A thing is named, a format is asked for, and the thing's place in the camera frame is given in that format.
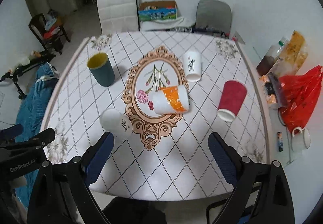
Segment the white enamel mug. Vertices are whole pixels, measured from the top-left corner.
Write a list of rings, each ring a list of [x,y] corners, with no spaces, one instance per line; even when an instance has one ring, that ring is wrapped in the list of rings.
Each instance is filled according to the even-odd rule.
[[[291,148],[294,152],[300,152],[310,148],[311,139],[308,128],[295,127],[291,135]]]

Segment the teal cup yellow inside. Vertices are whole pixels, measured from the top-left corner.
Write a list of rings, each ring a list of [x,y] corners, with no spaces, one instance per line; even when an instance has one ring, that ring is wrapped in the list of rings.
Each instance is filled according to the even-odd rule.
[[[109,87],[114,83],[115,74],[106,53],[100,52],[91,56],[87,67],[101,86]]]

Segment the black tripod stand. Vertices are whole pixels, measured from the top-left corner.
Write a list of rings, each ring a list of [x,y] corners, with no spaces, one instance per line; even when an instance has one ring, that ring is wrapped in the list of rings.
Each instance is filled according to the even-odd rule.
[[[9,69],[3,76],[1,76],[1,82],[11,79],[17,88],[17,92],[19,94],[18,98],[20,100],[24,100],[27,95],[18,85],[18,78],[33,68],[36,68],[46,62],[50,62],[54,57],[56,57],[55,54],[47,53],[45,51],[37,52],[33,50],[29,56],[20,60],[20,62],[18,62],[13,68]]]

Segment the white padded chair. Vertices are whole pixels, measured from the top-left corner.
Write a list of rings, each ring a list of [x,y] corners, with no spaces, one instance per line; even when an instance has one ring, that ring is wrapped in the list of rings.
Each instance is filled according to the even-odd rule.
[[[139,31],[137,0],[96,0],[102,34]]]

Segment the red plastic bag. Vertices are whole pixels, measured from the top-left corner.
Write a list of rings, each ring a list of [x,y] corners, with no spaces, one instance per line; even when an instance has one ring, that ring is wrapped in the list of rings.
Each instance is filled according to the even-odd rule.
[[[318,102],[322,89],[322,66],[310,69],[304,75],[285,75],[279,78],[286,105],[279,109],[289,131],[304,128]]]

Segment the blue denim cloth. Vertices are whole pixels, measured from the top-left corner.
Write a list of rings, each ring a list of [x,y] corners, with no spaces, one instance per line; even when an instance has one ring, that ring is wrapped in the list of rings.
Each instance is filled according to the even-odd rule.
[[[52,92],[60,74],[49,63],[41,65],[36,71],[35,82],[20,105],[16,123],[23,126],[23,133],[15,138],[16,142],[27,141],[41,130],[43,117]]]

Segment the red paper cup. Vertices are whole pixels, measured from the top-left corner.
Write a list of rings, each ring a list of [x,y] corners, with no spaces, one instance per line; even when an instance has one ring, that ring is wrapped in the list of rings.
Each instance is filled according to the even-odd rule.
[[[246,98],[247,89],[244,84],[236,80],[225,82],[217,115],[226,122],[233,122],[237,117]]]

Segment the grey cushioned chair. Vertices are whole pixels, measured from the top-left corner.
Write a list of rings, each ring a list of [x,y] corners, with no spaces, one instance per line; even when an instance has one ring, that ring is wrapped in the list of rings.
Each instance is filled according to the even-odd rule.
[[[219,0],[200,0],[197,5],[193,30],[199,33],[229,37],[232,12],[229,5]]]

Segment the small figurine toy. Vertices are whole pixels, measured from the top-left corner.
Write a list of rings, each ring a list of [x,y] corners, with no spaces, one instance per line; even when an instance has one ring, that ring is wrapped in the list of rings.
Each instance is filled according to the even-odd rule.
[[[277,145],[278,145],[278,151],[282,152],[284,150],[284,144],[283,144],[283,138],[282,138],[282,132],[277,132]]]

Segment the black side chair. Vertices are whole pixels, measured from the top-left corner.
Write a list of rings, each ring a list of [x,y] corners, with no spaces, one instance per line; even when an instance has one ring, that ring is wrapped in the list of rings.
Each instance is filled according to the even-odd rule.
[[[48,11],[47,17],[43,13],[33,16],[28,27],[47,53],[53,49],[58,54],[62,54],[64,45],[61,37],[71,42],[64,28],[62,17],[53,9]]]

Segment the snack package bag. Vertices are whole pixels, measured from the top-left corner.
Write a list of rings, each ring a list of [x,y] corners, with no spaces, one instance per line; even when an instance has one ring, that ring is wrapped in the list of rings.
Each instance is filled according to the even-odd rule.
[[[284,42],[274,65],[268,71],[277,77],[295,75],[308,57],[307,43],[304,36],[293,31],[290,40]]]

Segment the blue green milk carton box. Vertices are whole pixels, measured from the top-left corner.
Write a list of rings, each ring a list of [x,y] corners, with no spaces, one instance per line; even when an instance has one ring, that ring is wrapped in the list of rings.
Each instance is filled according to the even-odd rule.
[[[140,21],[167,20],[177,18],[175,0],[148,1],[140,4],[138,10]]]

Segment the orange white paper cup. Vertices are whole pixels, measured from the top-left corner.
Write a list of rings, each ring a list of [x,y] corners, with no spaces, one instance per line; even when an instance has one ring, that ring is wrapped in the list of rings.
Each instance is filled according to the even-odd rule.
[[[156,114],[182,114],[189,111],[188,93],[185,85],[165,87],[152,97],[153,110]]]

